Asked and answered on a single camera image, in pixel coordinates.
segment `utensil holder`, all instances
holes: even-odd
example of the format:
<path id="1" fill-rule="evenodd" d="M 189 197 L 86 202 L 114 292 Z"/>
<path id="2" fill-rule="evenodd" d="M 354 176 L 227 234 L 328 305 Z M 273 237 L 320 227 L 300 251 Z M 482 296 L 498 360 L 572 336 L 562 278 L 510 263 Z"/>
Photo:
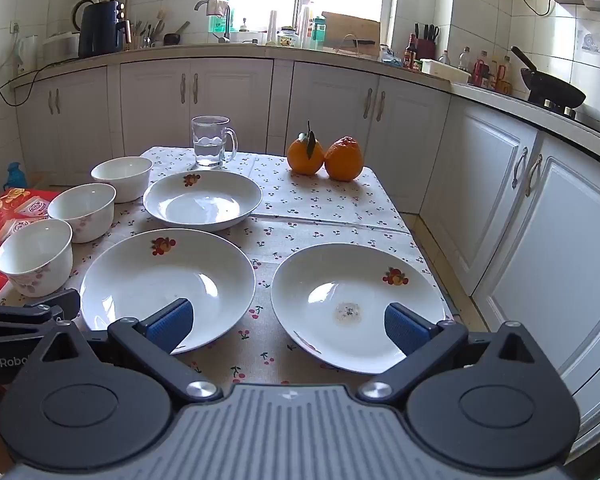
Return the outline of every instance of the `utensil holder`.
<path id="1" fill-rule="evenodd" d="M 435 59 L 436 43 L 431 40 L 416 40 L 416 59 Z"/>

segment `white bowl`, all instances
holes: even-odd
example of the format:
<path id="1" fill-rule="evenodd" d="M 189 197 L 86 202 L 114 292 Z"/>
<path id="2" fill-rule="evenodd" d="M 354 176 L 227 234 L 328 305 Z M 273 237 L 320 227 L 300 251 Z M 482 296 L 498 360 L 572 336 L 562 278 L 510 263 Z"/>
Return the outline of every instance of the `white bowl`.
<path id="1" fill-rule="evenodd" d="M 47 218 L 14 232 L 0 246 L 0 272 L 30 298 L 58 290 L 74 265 L 71 226 Z"/>
<path id="2" fill-rule="evenodd" d="M 82 315 L 92 330 L 121 317 L 144 319 L 178 298 L 193 305 L 196 323 L 173 351 L 220 337 L 247 311 L 256 278 L 232 243 L 189 229 L 148 231 L 102 253 L 80 288 Z"/>
<path id="3" fill-rule="evenodd" d="M 396 276 L 390 277 L 391 269 L 399 269 Z M 432 323 L 445 318 L 440 295 L 421 272 L 352 244 L 318 245 L 290 256 L 274 275 L 271 301 L 280 324 L 302 348 L 363 374 L 382 373 L 404 359 L 384 330 L 390 303 Z"/>
<path id="4" fill-rule="evenodd" d="M 262 200 L 253 180 L 229 171 L 187 171 L 157 180 L 142 202 L 170 227 L 220 231 L 241 222 Z"/>
<path id="5" fill-rule="evenodd" d="M 113 222 L 116 189 L 109 184 L 84 184 L 56 196 L 48 207 L 51 218 L 69 222 L 73 242 L 83 244 L 101 237 Z"/>
<path id="6" fill-rule="evenodd" d="M 132 202 L 149 186 L 153 166 L 154 162 L 144 156 L 121 156 L 98 164 L 91 170 L 91 177 L 116 188 L 116 204 Z"/>

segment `tablecloth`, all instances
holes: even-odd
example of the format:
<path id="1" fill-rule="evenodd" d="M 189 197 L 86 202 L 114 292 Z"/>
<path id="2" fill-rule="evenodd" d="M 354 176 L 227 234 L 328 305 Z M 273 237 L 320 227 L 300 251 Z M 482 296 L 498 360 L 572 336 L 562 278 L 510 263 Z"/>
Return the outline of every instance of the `tablecloth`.
<path id="1" fill-rule="evenodd" d="M 143 153 L 154 161 L 151 182 L 192 170 L 192 150 L 156 147 Z M 195 168 L 194 171 L 213 171 Z M 263 192 L 260 206 L 245 221 L 217 233 L 248 256 L 256 274 L 256 293 L 244 317 L 229 332 L 204 348 L 178 355 L 186 364 L 221 385 L 232 383 L 343 383 L 356 388 L 368 376 L 339 370 L 299 348 L 273 313 L 269 287 L 282 261 L 305 247 L 345 242 L 394 254 L 420 270 L 435 288 L 433 275 L 413 237 L 375 174 L 365 168 L 351 183 L 328 179 L 324 169 L 307 177 L 291 173 L 280 156 L 238 153 L 220 171 L 248 176 Z M 93 261 L 113 244 L 164 226 L 142 206 L 142 199 L 117 204 L 104 236 L 74 244 L 74 268 L 65 288 L 80 289 Z M 451 318 L 440 295 L 446 316 Z M 7 284 L 0 304 L 20 305 L 27 298 Z M 76 323 L 86 330 L 82 319 Z"/>

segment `cable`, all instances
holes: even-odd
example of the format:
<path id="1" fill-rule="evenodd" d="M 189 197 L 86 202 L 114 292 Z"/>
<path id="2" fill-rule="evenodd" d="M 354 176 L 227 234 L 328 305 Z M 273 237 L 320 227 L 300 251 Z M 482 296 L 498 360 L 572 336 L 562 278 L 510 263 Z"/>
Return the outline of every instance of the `cable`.
<path id="1" fill-rule="evenodd" d="M 547 10 L 546 10 L 546 12 L 545 12 L 544 14 L 540 14 L 540 13 L 539 13 L 537 10 L 535 10 L 535 9 L 534 9 L 532 6 L 530 6 L 530 5 L 527 3 L 527 1 L 526 1 L 526 0 L 522 0 L 522 1 L 526 3 L 526 6 L 527 6 L 527 7 L 529 7 L 529 9 L 531 9 L 531 10 L 532 10 L 532 11 L 533 11 L 533 12 L 534 12 L 534 13 L 535 13 L 537 16 L 540 16 L 541 18 L 542 18 L 543 16 L 548 16 L 548 15 L 549 15 L 549 12 L 551 12 L 551 0 L 549 0 L 549 5 L 548 5 L 548 7 L 547 7 Z"/>
<path id="2" fill-rule="evenodd" d="M 18 33 L 16 32 L 16 37 L 13 40 L 13 46 L 11 47 L 11 51 L 9 55 L 4 59 L 4 62 L 0 65 L 0 69 L 7 64 L 7 61 L 11 59 L 14 51 L 16 50 L 16 43 L 18 43 Z"/>
<path id="3" fill-rule="evenodd" d="M 62 63 L 66 63 L 66 62 L 69 62 L 69 61 L 75 61 L 75 60 L 77 60 L 77 59 L 80 59 L 80 58 L 78 58 L 78 57 L 71 57 L 71 58 L 69 58 L 69 59 L 64 59 L 64 60 L 62 60 L 62 61 L 56 61 L 56 62 L 53 62 L 53 63 L 49 63 L 48 65 L 45 65 L 45 66 L 43 66 L 42 68 L 40 68 L 40 69 L 36 70 L 36 73 L 35 73 L 35 75 L 33 76 L 33 81 L 31 81 L 31 86 L 29 87 L 29 92 L 27 93 L 27 96 L 24 98 L 24 101 L 23 101 L 23 102 L 21 102 L 21 103 L 11 104 L 10 102 L 8 102 L 8 101 L 7 101 L 7 99 L 5 99 L 5 98 L 4 98 L 4 95 L 2 95 L 2 92 L 0 92 L 0 97 L 2 98 L 2 100 L 4 101 L 4 103 L 5 103 L 5 104 L 7 104 L 7 105 L 8 105 L 8 106 L 10 106 L 10 107 L 13 107 L 13 108 L 15 108 L 15 107 L 21 106 L 21 105 L 23 105 L 24 103 L 26 103 L 26 102 L 27 102 L 27 100 L 29 99 L 29 97 L 31 96 L 31 91 L 33 90 L 33 85 L 34 85 L 34 83 L 36 82 L 36 78 L 38 77 L 38 74 L 39 74 L 40 72 L 42 72 L 42 71 L 43 71 L 45 68 L 48 68 L 48 67 L 50 67 L 50 66 L 53 66 L 53 65 L 60 65 L 60 64 L 62 64 Z M 2 88 L 4 88 L 5 86 L 7 86 L 8 84 L 10 84 L 11 82 L 15 81 L 16 79 L 18 79 L 18 78 L 20 78 L 20 77 L 22 77 L 22 76 L 24 76 L 24 75 L 29 75 L 29 73 L 27 73 L 27 74 L 21 74 L 21 75 L 19 75 L 19 76 L 16 76 L 16 77 L 14 77 L 13 79 L 9 79 L 9 80 L 8 80 L 6 83 L 4 83 L 3 85 L 1 85 L 1 86 L 0 86 L 0 90 L 1 90 Z"/>

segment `faucet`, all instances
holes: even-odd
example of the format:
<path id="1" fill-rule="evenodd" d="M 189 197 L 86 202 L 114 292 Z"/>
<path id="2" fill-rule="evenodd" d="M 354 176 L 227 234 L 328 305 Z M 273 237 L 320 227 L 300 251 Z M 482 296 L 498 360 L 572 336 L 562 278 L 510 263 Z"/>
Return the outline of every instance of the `faucet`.
<path id="1" fill-rule="evenodd" d="M 199 10 L 202 5 L 208 4 L 208 3 L 209 3 L 209 0 L 200 0 L 198 3 L 196 3 L 196 6 L 193 8 L 193 10 Z M 222 38 L 220 38 L 219 36 L 216 36 L 214 34 L 214 36 L 216 36 L 216 38 L 218 38 L 218 43 L 231 43 L 231 40 L 229 37 L 230 20 L 231 20 L 231 9 L 229 6 L 226 6 L 226 23 L 224 26 L 224 36 Z"/>

